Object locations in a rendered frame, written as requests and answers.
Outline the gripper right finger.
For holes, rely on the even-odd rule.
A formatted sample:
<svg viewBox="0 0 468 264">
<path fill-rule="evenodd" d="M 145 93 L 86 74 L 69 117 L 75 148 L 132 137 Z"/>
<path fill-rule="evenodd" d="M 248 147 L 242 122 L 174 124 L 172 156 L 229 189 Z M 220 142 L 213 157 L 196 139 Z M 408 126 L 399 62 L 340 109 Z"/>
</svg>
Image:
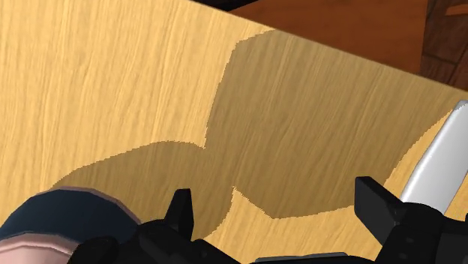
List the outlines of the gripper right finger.
<svg viewBox="0 0 468 264">
<path fill-rule="evenodd" d="M 382 245 L 376 264 L 468 264 L 468 218 L 402 202 L 369 176 L 355 179 L 354 211 Z"/>
</svg>

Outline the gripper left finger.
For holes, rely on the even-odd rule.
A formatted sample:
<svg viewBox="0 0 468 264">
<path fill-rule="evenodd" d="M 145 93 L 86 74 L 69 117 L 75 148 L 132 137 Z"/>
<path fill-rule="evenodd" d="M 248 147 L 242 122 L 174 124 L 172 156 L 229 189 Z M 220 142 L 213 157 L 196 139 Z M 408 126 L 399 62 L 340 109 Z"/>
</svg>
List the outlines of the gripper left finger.
<svg viewBox="0 0 468 264">
<path fill-rule="evenodd" d="M 111 236 L 89 239 L 67 264 L 240 264 L 203 239 L 193 241 L 193 229 L 191 190 L 178 189 L 163 219 L 138 225 L 121 244 Z"/>
</svg>

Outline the silver knife blade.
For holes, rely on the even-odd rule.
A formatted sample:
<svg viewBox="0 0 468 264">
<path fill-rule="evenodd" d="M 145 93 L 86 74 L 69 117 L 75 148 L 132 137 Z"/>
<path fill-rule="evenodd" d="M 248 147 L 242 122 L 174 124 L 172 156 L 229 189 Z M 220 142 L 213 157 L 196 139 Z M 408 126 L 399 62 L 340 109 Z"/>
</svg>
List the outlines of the silver knife blade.
<svg viewBox="0 0 468 264">
<path fill-rule="evenodd" d="M 468 174 L 468 100 L 459 101 L 412 171 L 400 200 L 446 213 Z"/>
</svg>

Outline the pink bowl with dark inside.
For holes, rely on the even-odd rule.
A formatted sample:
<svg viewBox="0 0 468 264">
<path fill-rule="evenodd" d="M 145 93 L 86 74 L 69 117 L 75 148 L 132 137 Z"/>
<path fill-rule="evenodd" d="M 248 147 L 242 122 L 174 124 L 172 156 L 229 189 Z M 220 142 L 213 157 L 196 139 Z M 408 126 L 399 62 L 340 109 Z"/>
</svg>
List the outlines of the pink bowl with dark inside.
<svg viewBox="0 0 468 264">
<path fill-rule="evenodd" d="M 126 242 L 138 224 L 128 207 L 98 190 L 50 189 L 28 198 L 0 226 L 0 264 L 67 264 L 84 241 Z"/>
</svg>

